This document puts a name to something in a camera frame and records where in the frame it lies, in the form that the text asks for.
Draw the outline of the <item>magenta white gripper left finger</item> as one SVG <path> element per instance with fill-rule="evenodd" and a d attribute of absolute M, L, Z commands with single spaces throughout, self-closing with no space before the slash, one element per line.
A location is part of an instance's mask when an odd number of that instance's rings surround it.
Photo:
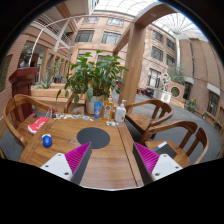
<path fill-rule="evenodd" d="M 92 143 L 88 142 L 66 154 L 57 153 L 41 169 L 79 185 L 91 153 Z"/>

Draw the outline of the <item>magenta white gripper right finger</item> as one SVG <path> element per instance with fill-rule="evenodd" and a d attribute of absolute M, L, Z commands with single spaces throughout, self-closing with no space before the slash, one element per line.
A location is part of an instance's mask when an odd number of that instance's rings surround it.
<path fill-rule="evenodd" d="M 133 154 L 145 185 L 182 169 L 168 154 L 159 155 L 136 142 L 133 143 Z"/>

